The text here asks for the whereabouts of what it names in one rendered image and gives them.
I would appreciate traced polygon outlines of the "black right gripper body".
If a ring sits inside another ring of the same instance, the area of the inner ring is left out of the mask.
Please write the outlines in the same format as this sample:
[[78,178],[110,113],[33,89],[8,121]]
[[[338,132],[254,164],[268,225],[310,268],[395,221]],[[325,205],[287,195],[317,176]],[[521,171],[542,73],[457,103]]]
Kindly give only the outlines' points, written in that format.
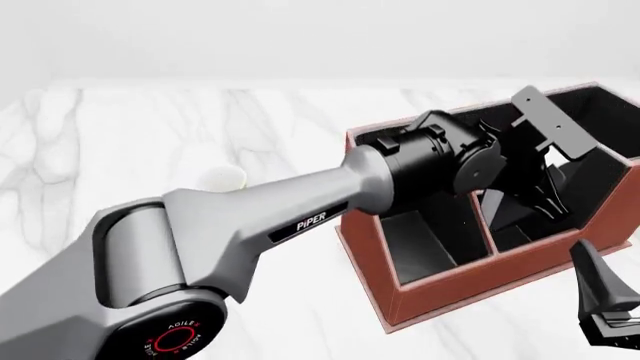
[[580,307],[579,326],[588,343],[594,347],[640,348],[640,316],[636,308],[613,308],[597,312]]

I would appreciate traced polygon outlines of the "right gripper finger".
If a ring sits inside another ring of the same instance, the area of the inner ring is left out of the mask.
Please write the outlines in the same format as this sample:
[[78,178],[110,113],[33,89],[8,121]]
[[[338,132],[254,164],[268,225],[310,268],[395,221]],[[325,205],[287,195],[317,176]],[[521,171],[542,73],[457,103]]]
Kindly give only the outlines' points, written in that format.
[[595,253],[593,263],[597,312],[629,312],[639,307],[639,293],[616,275],[599,252]]
[[600,254],[587,239],[579,239],[571,247],[571,259],[578,284],[578,311],[601,312],[604,287],[597,265]]

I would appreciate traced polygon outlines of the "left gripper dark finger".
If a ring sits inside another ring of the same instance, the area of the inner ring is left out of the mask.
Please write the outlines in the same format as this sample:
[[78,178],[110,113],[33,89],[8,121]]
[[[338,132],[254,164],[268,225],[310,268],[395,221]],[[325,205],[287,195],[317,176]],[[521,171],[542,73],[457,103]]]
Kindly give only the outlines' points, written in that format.
[[481,211],[490,230],[511,227],[530,215],[530,209],[501,191],[488,189],[481,200]]

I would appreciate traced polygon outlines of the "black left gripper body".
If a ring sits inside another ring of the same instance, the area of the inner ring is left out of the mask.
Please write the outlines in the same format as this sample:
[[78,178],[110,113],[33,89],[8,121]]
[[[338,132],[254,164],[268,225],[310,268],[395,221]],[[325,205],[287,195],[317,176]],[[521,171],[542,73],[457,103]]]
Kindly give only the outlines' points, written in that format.
[[564,221],[571,215],[550,176],[542,176],[535,184],[525,185],[518,193],[518,200],[522,206],[553,223]]

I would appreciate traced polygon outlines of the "red-brown desk caddy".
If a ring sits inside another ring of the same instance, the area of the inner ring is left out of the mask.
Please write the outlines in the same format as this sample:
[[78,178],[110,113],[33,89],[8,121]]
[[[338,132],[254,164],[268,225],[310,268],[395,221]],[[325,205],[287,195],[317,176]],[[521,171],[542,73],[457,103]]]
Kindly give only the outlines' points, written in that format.
[[525,185],[550,176],[571,212],[566,220],[530,209],[515,225],[490,230],[481,211],[486,190],[453,196],[425,188],[381,215],[342,217],[341,242],[387,332],[567,269],[579,239],[604,254],[629,245],[640,227],[640,100],[596,83],[542,93],[597,140],[595,149],[570,161],[553,146],[527,148],[510,127],[521,116],[511,98],[453,116],[457,126],[509,134],[503,155],[514,173],[492,190],[519,203]]

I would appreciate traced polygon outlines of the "small flat grey plate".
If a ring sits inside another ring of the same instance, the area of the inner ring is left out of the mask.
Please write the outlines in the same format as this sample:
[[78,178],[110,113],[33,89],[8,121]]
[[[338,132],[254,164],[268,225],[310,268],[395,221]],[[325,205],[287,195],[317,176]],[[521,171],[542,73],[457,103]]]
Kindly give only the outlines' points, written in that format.
[[511,98],[521,116],[511,123],[516,134],[524,137],[525,146],[545,152],[553,146],[570,161],[591,152],[598,142],[546,95],[534,86],[526,86]]

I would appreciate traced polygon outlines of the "pale round object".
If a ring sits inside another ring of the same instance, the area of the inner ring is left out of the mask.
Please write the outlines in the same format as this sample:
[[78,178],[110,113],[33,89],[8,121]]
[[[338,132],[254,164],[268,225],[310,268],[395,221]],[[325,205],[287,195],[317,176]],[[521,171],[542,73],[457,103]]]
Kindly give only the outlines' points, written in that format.
[[206,170],[197,180],[199,190],[224,193],[246,186],[247,175],[240,167],[221,165]]

